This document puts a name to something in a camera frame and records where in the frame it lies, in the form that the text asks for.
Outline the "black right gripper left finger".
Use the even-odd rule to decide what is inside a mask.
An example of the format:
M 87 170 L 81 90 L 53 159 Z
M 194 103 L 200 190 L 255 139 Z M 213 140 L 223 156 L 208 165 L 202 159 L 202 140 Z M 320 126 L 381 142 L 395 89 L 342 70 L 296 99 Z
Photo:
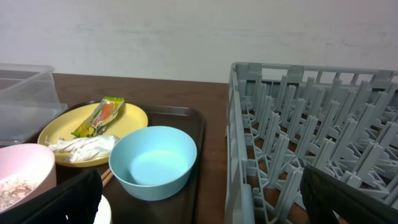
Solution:
M 97 169 L 86 170 L 1 214 L 2 224 L 94 223 L 103 191 Z

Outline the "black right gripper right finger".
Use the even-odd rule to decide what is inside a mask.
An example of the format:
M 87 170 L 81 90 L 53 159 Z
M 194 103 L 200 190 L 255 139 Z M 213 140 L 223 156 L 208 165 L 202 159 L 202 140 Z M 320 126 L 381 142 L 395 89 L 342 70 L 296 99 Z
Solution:
M 397 223 L 397 210 L 312 167 L 303 170 L 300 191 L 308 222 L 339 224 Z

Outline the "light blue bowl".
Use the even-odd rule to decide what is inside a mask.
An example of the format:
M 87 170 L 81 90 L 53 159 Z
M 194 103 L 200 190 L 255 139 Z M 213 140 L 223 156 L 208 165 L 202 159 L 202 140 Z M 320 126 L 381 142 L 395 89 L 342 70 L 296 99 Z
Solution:
M 197 155 L 197 145 L 186 132 L 151 126 L 118 141 L 109 156 L 109 168 L 130 195 L 158 201 L 183 188 Z

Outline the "yellow green snack wrapper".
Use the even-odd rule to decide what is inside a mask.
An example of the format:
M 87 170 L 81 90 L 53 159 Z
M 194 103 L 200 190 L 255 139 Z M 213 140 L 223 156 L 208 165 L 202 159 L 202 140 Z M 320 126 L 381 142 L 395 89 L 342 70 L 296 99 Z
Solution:
M 96 109 L 71 134 L 77 138 L 90 138 L 103 134 L 124 104 L 123 97 L 105 96 Z

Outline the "white tissue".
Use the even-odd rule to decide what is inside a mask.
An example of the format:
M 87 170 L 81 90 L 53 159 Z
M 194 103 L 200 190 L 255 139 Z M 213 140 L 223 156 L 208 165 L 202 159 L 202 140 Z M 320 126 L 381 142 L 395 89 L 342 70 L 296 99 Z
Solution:
M 55 144 L 49 144 L 48 147 L 54 153 L 67 153 L 64 161 L 83 162 L 109 156 L 113 147 L 120 140 L 115 135 L 100 135 L 71 140 L 59 138 Z

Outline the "rice food waste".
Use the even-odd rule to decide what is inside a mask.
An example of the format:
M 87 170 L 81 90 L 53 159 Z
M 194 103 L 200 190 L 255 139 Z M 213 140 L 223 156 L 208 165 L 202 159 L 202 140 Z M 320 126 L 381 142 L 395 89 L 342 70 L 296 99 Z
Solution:
M 1 211 L 29 195 L 38 182 L 27 179 L 13 178 L 1 181 Z

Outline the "white cup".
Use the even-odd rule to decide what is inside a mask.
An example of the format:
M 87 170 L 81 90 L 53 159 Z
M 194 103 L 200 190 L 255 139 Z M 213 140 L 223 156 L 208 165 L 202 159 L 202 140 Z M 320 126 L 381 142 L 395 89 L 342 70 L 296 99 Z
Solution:
M 112 223 L 113 222 L 112 222 L 111 206 L 106 197 L 102 195 L 93 224 L 112 224 Z

